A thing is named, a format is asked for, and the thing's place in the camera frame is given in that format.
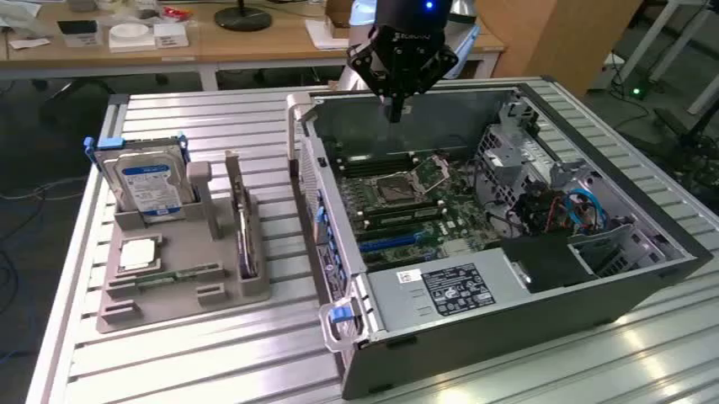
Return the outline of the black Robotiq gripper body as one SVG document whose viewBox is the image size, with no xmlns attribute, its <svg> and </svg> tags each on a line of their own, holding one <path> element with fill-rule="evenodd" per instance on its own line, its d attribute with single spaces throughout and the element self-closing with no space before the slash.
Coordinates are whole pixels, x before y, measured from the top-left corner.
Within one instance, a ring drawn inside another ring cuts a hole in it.
<svg viewBox="0 0 719 404">
<path fill-rule="evenodd" d="M 388 72 L 394 72 L 398 48 L 445 45 L 448 1 L 377 1 L 373 22 L 374 51 Z"/>
</svg>

